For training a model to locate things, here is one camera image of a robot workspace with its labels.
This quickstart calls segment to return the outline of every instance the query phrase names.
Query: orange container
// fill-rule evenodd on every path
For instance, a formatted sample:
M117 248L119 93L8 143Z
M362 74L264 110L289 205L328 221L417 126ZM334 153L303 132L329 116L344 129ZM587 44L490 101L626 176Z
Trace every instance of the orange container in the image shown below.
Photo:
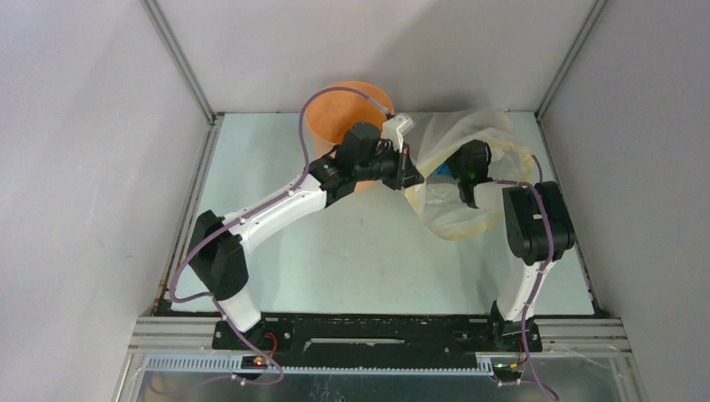
M372 96L382 106L386 106L390 113L394 113L392 101L383 90L377 86L362 81L343 81L331 86L346 86ZM367 99L352 92L334 90L318 96L306 108L306 127L313 138L316 148L316 157L328 153L335 144L340 144L345 137L345 132L353 124L364 121L374 124L382 131L385 116ZM356 191L371 188L376 182L362 182L355 186Z

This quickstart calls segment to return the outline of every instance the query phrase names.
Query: orange bucket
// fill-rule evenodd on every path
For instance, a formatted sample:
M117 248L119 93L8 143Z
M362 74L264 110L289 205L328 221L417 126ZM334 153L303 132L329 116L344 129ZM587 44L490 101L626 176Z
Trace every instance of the orange bucket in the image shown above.
M387 94L377 86L362 81L343 81L331 86L346 86L372 96L380 105L386 106L394 114L394 106ZM382 131L386 117L367 99L352 92L334 90L318 96L306 108L306 127L313 138L316 157L327 154L335 144L340 144L345 132L353 124L364 121L377 126ZM355 190L371 188L376 182L362 182Z

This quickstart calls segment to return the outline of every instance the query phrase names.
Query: white wall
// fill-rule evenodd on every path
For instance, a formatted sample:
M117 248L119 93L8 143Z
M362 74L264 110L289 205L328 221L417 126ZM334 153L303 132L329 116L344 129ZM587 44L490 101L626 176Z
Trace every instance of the white wall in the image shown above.
M707 400L710 2L610 2L546 116L602 302L652 400Z
M161 0L216 111L366 80L399 111L537 109L593 0Z
M206 123L138 1L0 3L0 394L108 400Z

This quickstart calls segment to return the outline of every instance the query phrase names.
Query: white plastic bag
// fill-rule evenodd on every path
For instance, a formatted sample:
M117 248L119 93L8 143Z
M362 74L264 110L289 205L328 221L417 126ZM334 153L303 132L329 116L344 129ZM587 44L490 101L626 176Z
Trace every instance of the white plastic bag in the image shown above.
M512 134L505 112L423 113L415 115L414 122L404 140L426 181L408 188L404 195L424 225L442 239L458 240L500 222L501 212L469 208L459 198L456 180L432 172L462 145L479 140L491 148L491 178L529 181L535 165L533 151Z

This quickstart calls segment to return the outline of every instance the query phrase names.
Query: white work surface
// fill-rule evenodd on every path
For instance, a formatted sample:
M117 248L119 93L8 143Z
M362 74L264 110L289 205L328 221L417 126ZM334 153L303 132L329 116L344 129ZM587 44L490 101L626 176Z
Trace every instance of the white work surface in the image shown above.
M552 178L533 114L508 116ZM250 206L295 178L303 169L297 122L297 114L228 114L198 214ZM403 193L379 183L264 241L247 261L247 287L265 312L487 314L507 280L508 254L504 222L474 238L442 240L420 223ZM177 295L205 290L186 269ZM214 306L203 298L172 309ZM549 273L535 312L592 314L576 250Z

